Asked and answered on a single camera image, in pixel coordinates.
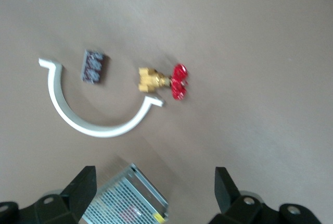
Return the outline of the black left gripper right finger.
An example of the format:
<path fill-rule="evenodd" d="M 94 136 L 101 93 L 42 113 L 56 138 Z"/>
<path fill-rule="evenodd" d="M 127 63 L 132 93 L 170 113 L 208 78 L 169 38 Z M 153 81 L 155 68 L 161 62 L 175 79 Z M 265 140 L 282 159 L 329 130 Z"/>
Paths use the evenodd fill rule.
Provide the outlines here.
<path fill-rule="evenodd" d="M 273 210 L 258 197 L 241 194 L 225 167 L 215 168 L 214 193 L 221 212 L 210 223 L 320 223 L 302 205 L 285 203 Z"/>

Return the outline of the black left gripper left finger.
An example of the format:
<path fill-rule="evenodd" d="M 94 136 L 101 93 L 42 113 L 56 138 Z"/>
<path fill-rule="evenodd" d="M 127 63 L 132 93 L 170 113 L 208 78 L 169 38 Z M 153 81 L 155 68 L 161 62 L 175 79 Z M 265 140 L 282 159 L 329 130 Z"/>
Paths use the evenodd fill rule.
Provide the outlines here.
<path fill-rule="evenodd" d="M 86 166 L 60 194 L 22 209 L 16 202 L 1 202 L 1 223 L 78 223 L 96 192 L 96 167 Z"/>

